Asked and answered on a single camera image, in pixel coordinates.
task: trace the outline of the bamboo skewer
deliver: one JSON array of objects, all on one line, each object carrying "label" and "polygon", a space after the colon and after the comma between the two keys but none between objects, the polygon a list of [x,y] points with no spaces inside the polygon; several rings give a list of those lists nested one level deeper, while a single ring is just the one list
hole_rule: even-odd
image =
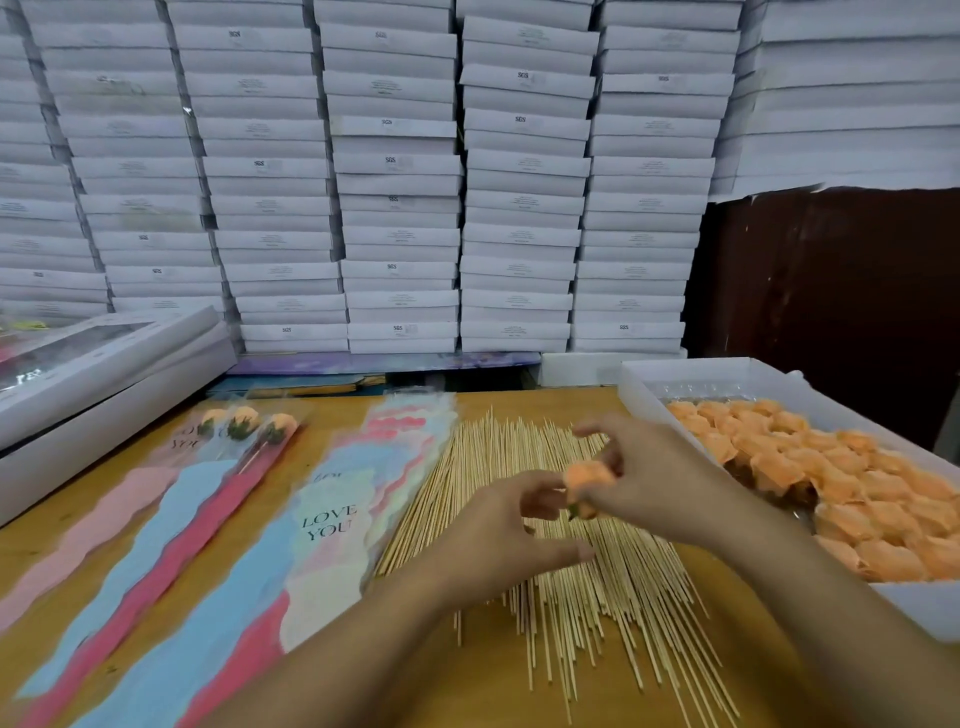
[{"label": "bamboo skewer", "polygon": [[[501,422],[492,410],[479,420],[460,422],[437,467],[401,518],[376,574],[399,569],[430,546],[491,480],[530,469],[561,471],[575,460],[595,456],[605,442],[602,435],[576,438],[568,428],[550,422]],[[707,610],[671,544],[613,519],[568,522],[562,514],[556,522],[525,520],[525,524],[537,538],[579,538],[597,552],[592,562],[542,574],[501,597],[514,617],[516,633],[526,642],[530,691],[538,669],[540,636],[540,664],[545,664],[547,684],[552,685],[554,673],[559,672],[564,711],[572,725],[570,703],[579,698],[577,653],[582,657],[586,652],[590,665],[597,666],[609,636],[600,618],[607,617],[616,625],[641,693],[639,649],[646,653],[657,685],[669,684],[687,728],[693,728],[691,719],[696,717],[704,728],[719,728],[716,711],[736,725],[740,713],[701,623],[701,618],[709,619]],[[453,619],[458,645],[464,639],[464,619],[461,612]]]}]

